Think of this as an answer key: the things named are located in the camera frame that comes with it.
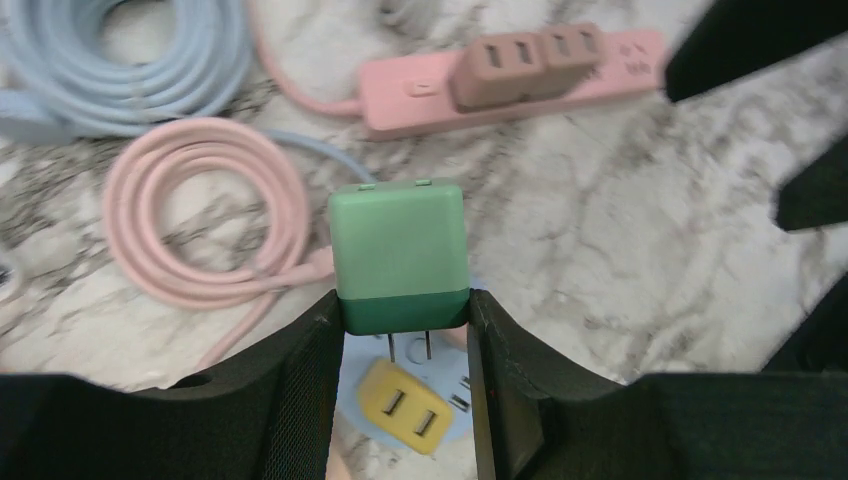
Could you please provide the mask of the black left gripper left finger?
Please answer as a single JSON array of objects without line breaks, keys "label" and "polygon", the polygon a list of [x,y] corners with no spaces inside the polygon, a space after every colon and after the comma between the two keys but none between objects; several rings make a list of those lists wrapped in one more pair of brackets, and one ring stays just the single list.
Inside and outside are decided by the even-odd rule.
[{"label": "black left gripper left finger", "polygon": [[334,293],[238,354],[126,393],[66,374],[1,379],[5,479],[321,479],[344,343]]}]

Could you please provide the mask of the green charger cube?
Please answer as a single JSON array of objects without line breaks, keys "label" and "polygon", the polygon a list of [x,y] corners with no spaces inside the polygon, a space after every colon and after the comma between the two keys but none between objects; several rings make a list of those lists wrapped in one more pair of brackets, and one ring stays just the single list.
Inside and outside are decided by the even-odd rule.
[{"label": "green charger cube", "polygon": [[463,192],[447,179],[346,185],[328,202],[345,330],[355,336],[455,329],[471,275]]}]

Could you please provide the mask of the brown-pink charger cube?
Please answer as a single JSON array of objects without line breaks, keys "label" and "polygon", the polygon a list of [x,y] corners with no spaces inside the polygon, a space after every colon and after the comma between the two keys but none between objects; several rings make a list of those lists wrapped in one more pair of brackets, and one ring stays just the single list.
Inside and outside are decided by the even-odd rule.
[{"label": "brown-pink charger cube", "polygon": [[541,96],[569,92],[606,57],[603,32],[594,23],[552,25],[538,41],[545,70],[534,93]]}]

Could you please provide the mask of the pink charger cube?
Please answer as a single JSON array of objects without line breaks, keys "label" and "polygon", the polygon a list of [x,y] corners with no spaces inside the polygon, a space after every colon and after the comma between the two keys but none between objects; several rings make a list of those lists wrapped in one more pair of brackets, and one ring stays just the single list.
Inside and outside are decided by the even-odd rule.
[{"label": "pink charger cube", "polygon": [[482,110],[519,101],[544,70],[536,34],[487,35],[460,53],[448,84],[459,110]]}]

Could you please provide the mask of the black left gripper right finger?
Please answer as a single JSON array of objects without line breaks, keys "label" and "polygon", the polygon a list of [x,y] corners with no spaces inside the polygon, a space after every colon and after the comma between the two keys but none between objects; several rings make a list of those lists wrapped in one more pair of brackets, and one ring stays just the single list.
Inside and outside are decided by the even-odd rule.
[{"label": "black left gripper right finger", "polygon": [[483,479],[843,479],[843,373],[655,373],[622,386],[472,292],[468,358]]}]

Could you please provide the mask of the yellow charger cube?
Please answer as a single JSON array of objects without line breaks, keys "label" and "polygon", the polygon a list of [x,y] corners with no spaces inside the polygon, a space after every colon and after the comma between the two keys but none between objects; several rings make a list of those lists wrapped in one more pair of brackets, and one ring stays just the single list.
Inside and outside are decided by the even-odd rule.
[{"label": "yellow charger cube", "polygon": [[422,455],[437,449],[454,420],[440,395],[386,358],[371,363],[357,402],[369,422]]}]

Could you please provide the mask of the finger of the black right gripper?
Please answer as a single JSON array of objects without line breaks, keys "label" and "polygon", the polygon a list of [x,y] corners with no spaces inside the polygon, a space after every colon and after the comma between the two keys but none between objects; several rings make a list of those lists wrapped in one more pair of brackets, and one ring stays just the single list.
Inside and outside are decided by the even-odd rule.
[{"label": "finger of the black right gripper", "polygon": [[779,190],[775,223],[796,231],[847,222],[847,136]]},{"label": "finger of the black right gripper", "polygon": [[844,0],[715,1],[668,60],[666,96],[698,96],[846,32]]}]

